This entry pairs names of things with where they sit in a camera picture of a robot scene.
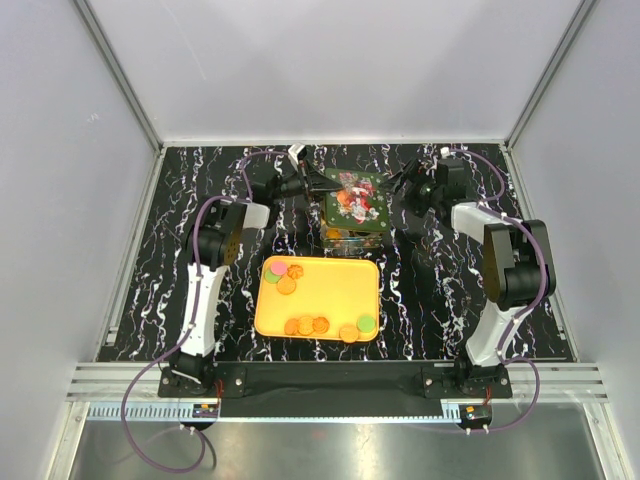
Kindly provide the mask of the gold tin lid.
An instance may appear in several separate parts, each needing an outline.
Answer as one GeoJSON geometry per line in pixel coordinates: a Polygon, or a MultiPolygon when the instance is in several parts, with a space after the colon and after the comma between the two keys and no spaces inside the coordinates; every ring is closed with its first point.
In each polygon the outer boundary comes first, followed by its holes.
{"type": "Polygon", "coordinates": [[[324,197],[323,220],[328,228],[367,234],[389,230],[389,204],[381,189],[384,176],[337,168],[327,168],[325,175],[342,185],[324,197]]]}

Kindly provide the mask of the green gold cookie tin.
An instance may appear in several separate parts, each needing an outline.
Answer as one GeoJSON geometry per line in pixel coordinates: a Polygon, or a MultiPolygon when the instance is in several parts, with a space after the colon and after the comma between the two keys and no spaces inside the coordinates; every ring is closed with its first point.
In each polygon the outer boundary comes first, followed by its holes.
{"type": "Polygon", "coordinates": [[[325,249],[342,256],[357,256],[368,250],[380,248],[389,228],[389,221],[377,222],[373,228],[361,230],[335,227],[322,221],[320,239],[325,249]]]}

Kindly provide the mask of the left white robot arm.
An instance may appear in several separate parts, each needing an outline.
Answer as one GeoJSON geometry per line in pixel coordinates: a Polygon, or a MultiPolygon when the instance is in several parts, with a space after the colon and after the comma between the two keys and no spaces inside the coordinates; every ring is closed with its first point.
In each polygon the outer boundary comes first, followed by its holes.
{"type": "Polygon", "coordinates": [[[332,180],[305,159],[306,146],[293,144],[287,150],[293,172],[276,174],[266,182],[246,181],[247,193],[233,199],[214,196],[200,203],[186,237],[187,296],[185,315],[177,345],[167,355],[170,371],[196,396],[215,386],[215,323],[223,279],[235,262],[241,234],[263,230],[275,221],[278,200],[304,195],[313,201],[339,189],[332,180]]]}

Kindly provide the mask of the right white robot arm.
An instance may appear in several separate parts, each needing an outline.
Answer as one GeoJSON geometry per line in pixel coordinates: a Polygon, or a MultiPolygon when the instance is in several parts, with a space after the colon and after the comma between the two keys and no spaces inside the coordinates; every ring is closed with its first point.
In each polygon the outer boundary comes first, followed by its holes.
{"type": "Polygon", "coordinates": [[[444,148],[433,170],[414,159],[380,184],[389,193],[403,191],[404,208],[417,217],[432,211],[450,230],[483,249],[486,304],[464,351],[444,377],[446,387],[465,396],[506,387],[508,344],[528,315],[556,287],[547,227],[522,221],[489,207],[498,195],[473,200],[467,193],[466,154],[444,148]]]}

